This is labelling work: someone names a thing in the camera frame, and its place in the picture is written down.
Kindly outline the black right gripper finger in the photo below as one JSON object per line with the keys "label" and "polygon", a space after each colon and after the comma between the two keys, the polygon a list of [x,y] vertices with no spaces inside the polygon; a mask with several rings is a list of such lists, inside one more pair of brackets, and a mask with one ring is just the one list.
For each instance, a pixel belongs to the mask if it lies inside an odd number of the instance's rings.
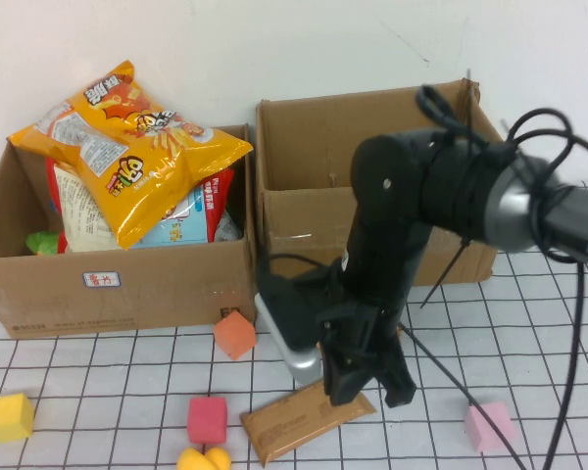
{"label": "black right gripper finger", "polygon": [[390,407],[410,404],[417,386],[411,376],[398,336],[393,336],[380,353],[380,375],[377,380],[385,388],[385,403]]}
{"label": "black right gripper finger", "polygon": [[324,392],[332,405],[355,399],[373,376],[373,353],[367,342],[353,345],[335,339],[321,343]]}

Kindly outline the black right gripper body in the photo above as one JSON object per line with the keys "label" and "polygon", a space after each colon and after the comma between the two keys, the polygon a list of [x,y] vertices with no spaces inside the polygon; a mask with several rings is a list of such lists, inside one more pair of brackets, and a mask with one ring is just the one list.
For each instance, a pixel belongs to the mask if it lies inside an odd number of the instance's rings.
{"label": "black right gripper body", "polygon": [[328,269],[318,315],[330,365],[403,365],[398,327],[415,278],[415,258],[338,258]]}

